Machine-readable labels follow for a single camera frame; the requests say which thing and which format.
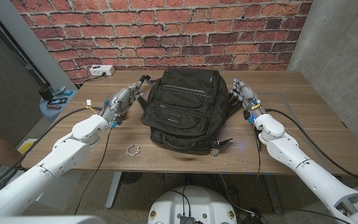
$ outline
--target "concrete wall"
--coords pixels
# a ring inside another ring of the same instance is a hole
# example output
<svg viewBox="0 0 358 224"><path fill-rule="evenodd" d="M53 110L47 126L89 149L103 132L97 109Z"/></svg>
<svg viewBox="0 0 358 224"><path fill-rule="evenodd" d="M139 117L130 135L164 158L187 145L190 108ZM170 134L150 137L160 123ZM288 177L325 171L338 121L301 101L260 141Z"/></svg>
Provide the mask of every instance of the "concrete wall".
<svg viewBox="0 0 358 224"><path fill-rule="evenodd" d="M358 137L358 1L314 0L287 70L300 71Z"/></svg>

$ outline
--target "robotic hand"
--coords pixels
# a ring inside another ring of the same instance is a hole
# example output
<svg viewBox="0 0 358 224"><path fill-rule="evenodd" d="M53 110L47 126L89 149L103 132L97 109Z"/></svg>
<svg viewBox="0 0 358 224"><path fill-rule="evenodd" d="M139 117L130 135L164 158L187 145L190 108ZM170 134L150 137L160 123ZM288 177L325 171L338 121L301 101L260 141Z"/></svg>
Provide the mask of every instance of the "robotic hand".
<svg viewBox="0 0 358 224"><path fill-rule="evenodd" d="M72 132L53 145L50 154L0 190L0 217L20 215L56 178L84 162L100 142L98 131L121 124L130 105L142 96L141 85L133 83L106 100L99 115L74 125Z"/></svg>
<svg viewBox="0 0 358 224"><path fill-rule="evenodd" d="M293 170L332 215L358 224L358 191L344 185L310 159L299 148L297 141L285 132L284 126L265 113L258 96L244 82L235 79L231 93L242 101L243 107L251 114L249 122L262 131L259 139L267 145L267 152Z"/></svg>

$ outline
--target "brick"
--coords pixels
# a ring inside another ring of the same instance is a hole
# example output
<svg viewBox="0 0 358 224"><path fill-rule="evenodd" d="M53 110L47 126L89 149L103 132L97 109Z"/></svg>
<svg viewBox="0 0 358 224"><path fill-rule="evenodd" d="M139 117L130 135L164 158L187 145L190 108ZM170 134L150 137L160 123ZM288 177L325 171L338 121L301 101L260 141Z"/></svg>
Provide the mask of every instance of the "brick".
<svg viewBox="0 0 358 224"><path fill-rule="evenodd" d="M255 40L255 32L243 32L240 35L239 41L253 42Z"/></svg>
<svg viewBox="0 0 358 224"><path fill-rule="evenodd" d="M59 65L63 70L71 70L77 68L73 60L66 60L59 62Z"/></svg>
<svg viewBox="0 0 358 224"><path fill-rule="evenodd" d="M223 56L205 56L205 63L231 63L232 57L230 55Z"/></svg>
<svg viewBox="0 0 358 224"><path fill-rule="evenodd" d="M29 25L29 27L34 26L34 23L31 21L31 19L28 15L22 15L22 18L25 20L25 23L27 23L27 25Z"/></svg>
<svg viewBox="0 0 358 224"><path fill-rule="evenodd" d="M223 65L223 69L225 70L242 70L242 71L246 71L248 70L248 64L243 63L243 64L234 64L234 65Z"/></svg>
<svg viewBox="0 0 358 224"><path fill-rule="evenodd" d="M40 39L49 39L49 38L65 36L62 28L59 28L59 27L43 28L43 29L37 28L37 29L33 29L33 32Z"/></svg>
<svg viewBox="0 0 358 224"><path fill-rule="evenodd" d="M272 49L272 43L259 44L258 52L270 52Z"/></svg>
<svg viewBox="0 0 358 224"><path fill-rule="evenodd" d="M96 38L96 43L99 47L111 47L111 41L108 38Z"/></svg>
<svg viewBox="0 0 358 224"><path fill-rule="evenodd" d="M219 0L185 0L185 6L217 6Z"/></svg>
<svg viewBox="0 0 358 224"><path fill-rule="evenodd" d="M299 4L269 4L262 9L263 16L293 16Z"/></svg>
<svg viewBox="0 0 358 224"><path fill-rule="evenodd" d="M77 49L77 53L80 57L93 57L92 51L88 49Z"/></svg>
<svg viewBox="0 0 358 224"><path fill-rule="evenodd" d="M117 65L117 60L115 58L104 58L102 61L105 65Z"/></svg>
<svg viewBox="0 0 358 224"><path fill-rule="evenodd" d="M135 49L122 49L122 56L136 57L136 51L135 51Z"/></svg>
<svg viewBox="0 0 358 224"><path fill-rule="evenodd" d="M55 25L86 24L85 16L80 13L55 13L50 15Z"/></svg>
<svg viewBox="0 0 358 224"><path fill-rule="evenodd" d="M128 2L124 0L110 0L110 7L113 10L128 9Z"/></svg>
<svg viewBox="0 0 358 224"><path fill-rule="evenodd" d="M136 12L105 12L103 13L104 20L109 24L131 24L136 22Z"/></svg>
<svg viewBox="0 0 358 224"><path fill-rule="evenodd" d="M116 26L118 37L130 37L132 35L130 26Z"/></svg>
<svg viewBox="0 0 358 224"><path fill-rule="evenodd" d="M99 58L77 58L74 61L79 67L102 64L102 60Z"/></svg>
<svg viewBox="0 0 358 224"><path fill-rule="evenodd" d="M143 46L140 37L125 37L112 39L113 46L119 47L140 47Z"/></svg>
<svg viewBox="0 0 358 224"><path fill-rule="evenodd" d="M104 24L102 14L100 13L88 13L86 15L86 18L88 19L88 22L91 25Z"/></svg>
<svg viewBox="0 0 358 224"><path fill-rule="evenodd" d="M160 65L160 59L159 58L147 58L146 65Z"/></svg>
<svg viewBox="0 0 358 224"><path fill-rule="evenodd" d="M180 47L169 47L169 48L167 48L167 55L169 55L169 56L180 55Z"/></svg>
<svg viewBox="0 0 358 224"><path fill-rule="evenodd" d="M211 47L183 47L182 55L208 55L211 53Z"/></svg>
<svg viewBox="0 0 358 224"><path fill-rule="evenodd" d="M95 57L118 57L121 54L119 49L93 49L92 53Z"/></svg>
<svg viewBox="0 0 358 224"><path fill-rule="evenodd" d="M234 58L234 63L244 63L247 62L248 55L247 54L238 54Z"/></svg>
<svg viewBox="0 0 358 224"><path fill-rule="evenodd" d="M67 47L94 47L92 39L64 40Z"/></svg>
<svg viewBox="0 0 358 224"><path fill-rule="evenodd" d="M235 4L237 0L221 0L221 4Z"/></svg>
<svg viewBox="0 0 358 224"><path fill-rule="evenodd" d="M263 67L265 71L285 71L288 67L287 63L277 63L277 64L266 64Z"/></svg>
<svg viewBox="0 0 358 224"><path fill-rule="evenodd" d="M272 0L239 0L239 3L261 3L261 2L270 2Z"/></svg>
<svg viewBox="0 0 358 224"><path fill-rule="evenodd" d="M275 54L250 54L248 62L274 62L276 60Z"/></svg>
<svg viewBox="0 0 358 224"><path fill-rule="evenodd" d="M203 65L204 57L202 56L194 56L189 58L190 65Z"/></svg>
<svg viewBox="0 0 358 224"><path fill-rule="evenodd" d="M190 36L161 37L161 45L181 46L190 43Z"/></svg>
<svg viewBox="0 0 358 224"><path fill-rule="evenodd" d="M259 17L261 6L251 5L246 8L246 17Z"/></svg>
<svg viewBox="0 0 358 224"><path fill-rule="evenodd" d="M180 25L170 24L165 25L165 34L180 34Z"/></svg>
<svg viewBox="0 0 358 224"><path fill-rule="evenodd" d="M228 53L244 53L244 52L256 52L258 48L257 44L239 44L239 45L228 45Z"/></svg>
<svg viewBox="0 0 358 224"><path fill-rule="evenodd" d="M73 58L78 57L78 54L75 50L64 50L64 51L59 51L59 52L51 52L50 55L55 60L73 59Z"/></svg>
<svg viewBox="0 0 358 224"><path fill-rule="evenodd" d="M12 0L12 4L19 13L47 12L54 10L48 0Z"/></svg>
<svg viewBox="0 0 358 224"><path fill-rule="evenodd" d="M236 30L262 30L265 27L265 24L266 24L266 22L262 19L234 21L233 31L236 31Z"/></svg>
<svg viewBox="0 0 358 224"><path fill-rule="evenodd" d="M292 53L282 53L278 56L278 62L290 62Z"/></svg>
<svg viewBox="0 0 358 224"><path fill-rule="evenodd" d="M61 40L47 40L47 44L51 50L60 50L65 48Z"/></svg>
<svg viewBox="0 0 358 224"><path fill-rule="evenodd" d="M282 19L268 19L265 29L279 29L282 21Z"/></svg>
<svg viewBox="0 0 358 224"><path fill-rule="evenodd" d="M106 0L72 0L76 11L108 9Z"/></svg>
<svg viewBox="0 0 358 224"><path fill-rule="evenodd" d="M70 78L81 78L81 77L87 77L88 76L86 74L86 70L84 68L81 68L79 70L67 71L65 73Z"/></svg>
<svg viewBox="0 0 358 224"><path fill-rule="evenodd" d="M79 27L65 27L67 37L82 37Z"/></svg>
<svg viewBox="0 0 358 224"><path fill-rule="evenodd" d="M159 46L160 42L158 41L158 37L145 37L144 45L146 47Z"/></svg>
<svg viewBox="0 0 358 224"><path fill-rule="evenodd" d="M164 0L129 0L133 9L147 9L153 7L164 7Z"/></svg>
<svg viewBox="0 0 358 224"><path fill-rule="evenodd" d="M165 49L162 47L148 47L136 49L138 56L149 57L149 56L164 56Z"/></svg>
<svg viewBox="0 0 358 224"><path fill-rule="evenodd" d="M282 28L283 29L302 29L303 24L305 24L305 21L306 21L305 17L288 18L286 21L283 22Z"/></svg>
<svg viewBox="0 0 358 224"><path fill-rule="evenodd" d="M215 25L212 22L194 22L183 25L183 33L185 34L197 34L214 32Z"/></svg>
<svg viewBox="0 0 358 224"><path fill-rule="evenodd" d="M139 22L141 23L153 23L154 22L154 11L140 11Z"/></svg>
<svg viewBox="0 0 358 224"><path fill-rule="evenodd" d="M118 65L144 66L144 58L117 58Z"/></svg>
<svg viewBox="0 0 358 224"><path fill-rule="evenodd" d="M84 26L81 30L85 37L114 37L114 30L110 26Z"/></svg>
<svg viewBox="0 0 358 224"><path fill-rule="evenodd" d="M235 43L239 38L239 33L231 34L210 34L209 35L209 44L225 44L225 43Z"/></svg>
<svg viewBox="0 0 358 224"><path fill-rule="evenodd" d="M160 60L162 65L187 65L189 63L188 57L164 57Z"/></svg>
<svg viewBox="0 0 358 224"><path fill-rule="evenodd" d="M49 20L47 15L33 15L31 16L32 20L35 22L36 26L50 26L52 23Z"/></svg>
<svg viewBox="0 0 358 224"><path fill-rule="evenodd" d="M212 8L210 19L235 19L242 16L244 7L219 7Z"/></svg>
<svg viewBox="0 0 358 224"><path fill-rule="evenodd" d="M216 32L227 32L231 30L230 21L219 21L216 23Z"/></svg>
<svg viewBox="0 0 358 224"><path fill-rule="evenodd" d="M307 14L309 14L310 7L311 3L303 3L301 5L301 8L299 9L299 15L306 16Z"/></svg>
<svg viewBox="0 0 358 224"><path fill-rule="evenodd" d="M223 45L212 46L212 54L224 54L224 49Z"/></svg>
<svg viewBox="0 0 358 224"><path fill-rule="evenodd" d="M132 26L134 35L163 35L162 25Z"/></svg>
<svg viewBox="0 0 358 224"><path fill-rule="evenodd" d="M287 40L298 40L300 34L301 34L300 31L291 31L288 34Z"/></svg>
<svg viewBox="0 0 358 224"><path fill-rule="evenodd" d="M191 39L192 39L193 45L203 45L203 44L206 44L206 35L205 35L205 34L194 35Z"/></svg>
<svg viewBox="0 0 358 224"><path fill-rule="evenodd" d="M192 21L205 21L207 19L209 9L194 9L191 16Z"/></svg>
<svg viewBox="0 0 358 224"><path fill-rule="evenodd" d="M67 0L52 0L52 4L55 6L55 9L58 11L70 11L71 7L68 4Z"/></svg>
<svg viewBox="0 0 358 224"><path fill-rule="evenodd" d="M169 7L183 6L183 0L167 0L167 6Z"/></svg>
<svg viewBox="0 0 358 224"><path fill-rule="evenodd" d="M287 31L262 31L257 32L255 40L256 41L281 41L285 40L287 37L288 32Z"/></svg>
<svg viewBox="0 0 358 224"><path fill-rule="evenodd" d="M295 49L296 44L275 43L272 52L291 52Z"/></svg>
<svg viewBox="0 0 358 224"><path fill-rule="evenodd" d="M189 10L161 10L157 11L159 22L186 22L190 20Z"/></svg>

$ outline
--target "white robot body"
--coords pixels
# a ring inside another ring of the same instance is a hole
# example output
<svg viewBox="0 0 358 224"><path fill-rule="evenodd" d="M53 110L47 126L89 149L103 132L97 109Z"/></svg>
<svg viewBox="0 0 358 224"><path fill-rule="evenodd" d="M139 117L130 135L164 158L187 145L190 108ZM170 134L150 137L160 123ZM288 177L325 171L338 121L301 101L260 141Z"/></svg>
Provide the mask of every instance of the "white robot body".
<svg viewBox="0 0 358 224"><path fill-rule="evenodd" d="M183 188L178 187L173 190L183 193ZM231 204L215 191L206 187L189 185L186 186L184 195L189 200L191 217L194 218L194 221L200 221L204 224L237 223ZM189 206L186 198L182 198L181 194L169 191L152 205L148 216L148 224L181 223L183 200L185 216L189 217Z"/></svg>

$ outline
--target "phone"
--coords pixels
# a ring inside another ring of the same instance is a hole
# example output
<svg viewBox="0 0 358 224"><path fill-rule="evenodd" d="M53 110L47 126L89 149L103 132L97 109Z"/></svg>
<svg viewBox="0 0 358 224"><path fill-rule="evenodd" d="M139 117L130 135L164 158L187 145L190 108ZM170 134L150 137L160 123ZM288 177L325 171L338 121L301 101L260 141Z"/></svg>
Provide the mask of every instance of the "phone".
<svg viewBox="0 0 358 224"><path fill-rule="evenodd" d="M56 105L56 104L65 104L67 103L67 97L51 99L48 101L47 105Z"/></svg>

